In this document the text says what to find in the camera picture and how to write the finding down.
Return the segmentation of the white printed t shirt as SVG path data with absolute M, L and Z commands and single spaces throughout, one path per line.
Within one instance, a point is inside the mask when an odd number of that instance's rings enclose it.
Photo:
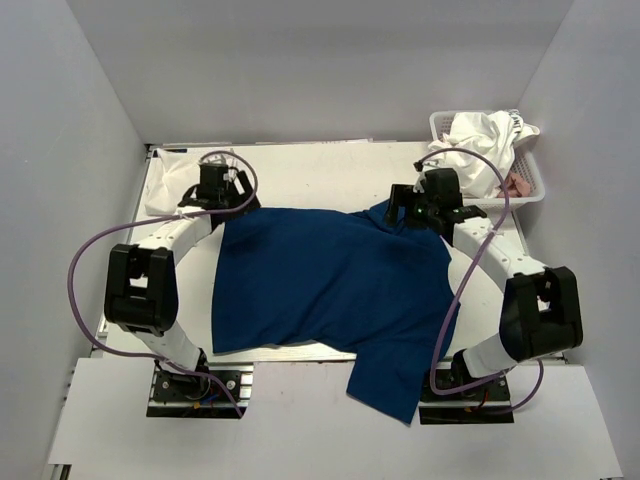
M 450 130 L 435 135 L 428 145 L 429 153 L 445 151 L 429 162 L 454 169 L 465 197 L 498 198 L 499 188 L 506 188 L 507 175 L 517 173 L 513 170 L 516 149 L 539 134 L 540 129 L 526 123 L 517 110 L 459 112 Z

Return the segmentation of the pink t shirt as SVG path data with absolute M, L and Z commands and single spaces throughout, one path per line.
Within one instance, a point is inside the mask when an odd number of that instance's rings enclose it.
M 524 198 L 531 194 L 531 185 L 521 175 L 510 172 L 505 179 L 506 188 L 499 188 L 498 198 Z

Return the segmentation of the blue t shirt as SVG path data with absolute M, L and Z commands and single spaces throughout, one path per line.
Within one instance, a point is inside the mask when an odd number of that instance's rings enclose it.
M 348 395 L 410 423 L 433 354 L 451 341 L 451 257 L 434 232 L 389 227 L 383 214 L 261 208 L 227 223 L 214 352 L 313 341 L 352 353 Z

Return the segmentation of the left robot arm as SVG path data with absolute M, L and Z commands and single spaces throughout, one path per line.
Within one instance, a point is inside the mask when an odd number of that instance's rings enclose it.
M 105 319 L 140 340 L 157 361 L 179 372 L 177 387 L 199 399 L 211 387 L 206 354 L 178 322 L 176 268 L 197 244 L 225 222 L 260 207 L 248 173 L 226 163 L 202 164 L 169 220 L 134 244 L 110 252 Z

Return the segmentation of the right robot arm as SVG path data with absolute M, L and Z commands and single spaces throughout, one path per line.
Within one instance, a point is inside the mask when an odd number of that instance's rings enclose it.
M 574 349 L 584 339 L 575 274 L 528 256 L 503 238 L 498 224 L 476 205 L 463 203 L 458 176 L 450 168 L 427 172 L 417 186 L 394 184 L 385 212 L 393 226 L 430 229 L 471 258 L 503 294 L 498 331 L 458 351 L 451 361 L 452 387 L 430 385 L 439 396 L 472 399 L 489 381 L 518 364 Z

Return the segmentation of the folded white t shirt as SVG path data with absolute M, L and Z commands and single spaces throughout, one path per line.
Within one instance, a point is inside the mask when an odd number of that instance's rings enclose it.
M 199 156 L 158 148 L 149 166 L 144 208 L 148 216 L 173 214 L 184 193 L 199 182 Z

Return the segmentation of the white plastic basket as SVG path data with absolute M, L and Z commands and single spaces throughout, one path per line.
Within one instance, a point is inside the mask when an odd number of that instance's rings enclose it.
M 431 129 L 432 141 L 434 136 L 441 133 L 447 133 L 453 116 L 459 112 L 484 112 L 493 113 L 496 111 L 438 111 L 431 114 L 429 124 Z M 530 147 L 536 140 L 530 140 L 524 145 L 516 149 L 516 159 L 513 164 L 513 170 L 521 174 L 525 180 L 531 185 L 531 194 L 524 198 L 510 198 L 509 205 L 511 210 L 516 210 L 524 205 L 537 203 L 544 199 L 545 187 L 544 183 L 533 157 Z M 426 162 L 427 167 L 438 167 Z M 504 207 L 504 198 L 468 198 L 463 195 L 464 201 L 469 205 L 477 205 L 481 208 L 497 210 Z

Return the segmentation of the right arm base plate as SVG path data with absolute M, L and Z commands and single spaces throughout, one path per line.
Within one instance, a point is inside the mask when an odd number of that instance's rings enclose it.
M 436 395 L 426 374 L 418 403 L 421 425 L 512 424 L 511 396 L 505 376 L 478 388 L 445 396 Z

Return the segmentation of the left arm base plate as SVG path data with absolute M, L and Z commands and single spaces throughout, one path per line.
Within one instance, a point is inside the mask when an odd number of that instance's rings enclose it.
M 230 392 L 242 413 L 248 407 L 253 384 L 253 367 L 223 366 L 210 371 Z M 149 418 L 232 419 L 239 415 L 223 389 L 208 379 L 186 375 L 156 366 L 146 408 Z

